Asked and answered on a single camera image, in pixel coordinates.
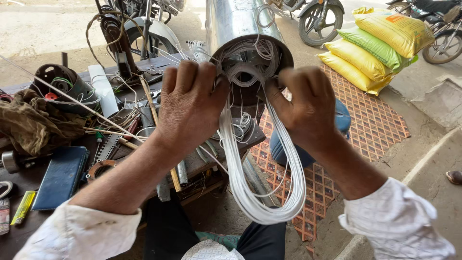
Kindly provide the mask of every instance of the white shirt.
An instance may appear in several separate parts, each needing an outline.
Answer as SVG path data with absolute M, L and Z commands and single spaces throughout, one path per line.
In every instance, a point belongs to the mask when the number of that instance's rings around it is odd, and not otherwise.
M 15 260 L 107 259 L 131 248 L 140 222 L 136 215 L 117 215 L 67 202 L 59 206 L 28 239 Z M 357 200 L 345 200 L 342 227 L 365 235 L 377 260 L 452 259 L 454 246 L 432 226 L 436 209 L 401 182 L 389 178 L 374 193 Z M 228 250 L 212 240 L 193 246 L 182 258 L 243 260 L 235 249 Z

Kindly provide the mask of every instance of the yellow sack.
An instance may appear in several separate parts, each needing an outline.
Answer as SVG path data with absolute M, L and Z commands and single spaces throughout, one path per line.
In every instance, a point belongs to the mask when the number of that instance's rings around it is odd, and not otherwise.
M 364 73 L 351 63 L 343 60 L 342 58 L 332 54 L 330 51 L 318 54 L 318 57 L 323 63 L 331 67 L 340 75 L 344 76 L 349 82 L 355 85 L 362 91 L 378 96 L 382 88 L 387 86 L 393 77 L 388 76 L 383 81 L 374 82 L 370 80 Z
M 388 43 L 408 59 L 435 41 L 424 22 L 391 10 L 360 7 L 353 10 L 353 16 L 359 28 Z
M 383 81 L 391 74 L 391 69 L 371 53 L 345 39 L 325 43 L 324 45 L 332 54 L 351 63 L 373 81 Z

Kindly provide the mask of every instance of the blue cylinder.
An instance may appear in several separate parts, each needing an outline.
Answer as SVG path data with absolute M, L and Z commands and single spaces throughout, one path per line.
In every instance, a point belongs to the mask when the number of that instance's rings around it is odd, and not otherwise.
M 350 130 L 351 126 L 350 112 L 348 112 L 347 107 L 338 99 L 335 99 L 335 126 L 340 131 L 340 133 L 346 135 L 347 138 L 349 138 L 348 131 Z M 298 156 L 300 157 L 303 168 L 316 161 L 308 152 L 296 144 L 295 149 L 298 153 Z M 283 166 L 286 165 L 286 153 L 282 148 L 277 131 L 273 131 L 273 134 L 271 135 L 271 139 L 269 140 L 269 151 L 273 159 L 278 164 Z

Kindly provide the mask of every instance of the green cloth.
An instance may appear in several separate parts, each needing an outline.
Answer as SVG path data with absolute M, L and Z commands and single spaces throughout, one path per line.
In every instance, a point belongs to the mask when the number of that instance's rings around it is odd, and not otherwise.
M 228 251 L 237 248 L 237 242 L 240 235 L 219 235 L 210 232 L 198 232 L 196 231 L 196 236 L 199 238 L 200 241 L 204 241 L 207 239 L 212 239 L 215 242 L 218 242 L 220 245 L 223 245 Z
M 414 56 L 412 59 L 407 59 L 399 55 L 390 45 L 386 42 L 374 37 L 372 34 L 361 30 L 358 27 L 350 29 L 341 29 L 337 32 L 345 40 L 356 44 L 357 46 L 365 49 L 371 53 L 385 66 L 392 70 L 393 74 L 400 72 L 403 68 L 411 65 L 418 60 L 418 56 Z

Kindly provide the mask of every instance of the green sack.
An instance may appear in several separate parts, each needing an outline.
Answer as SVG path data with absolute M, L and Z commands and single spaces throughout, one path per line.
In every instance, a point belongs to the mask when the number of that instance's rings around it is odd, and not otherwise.
M 397 74 L 403 68 L 416 62 L 419 58 L 416 55 L 412 59 L 407 59 L 399 55 L 390 45 L 358 27 L 337 30 L 337 32 L 345 40 L 356 44 L 374 55 L 385 66 L 390 68 L 393 74 Z

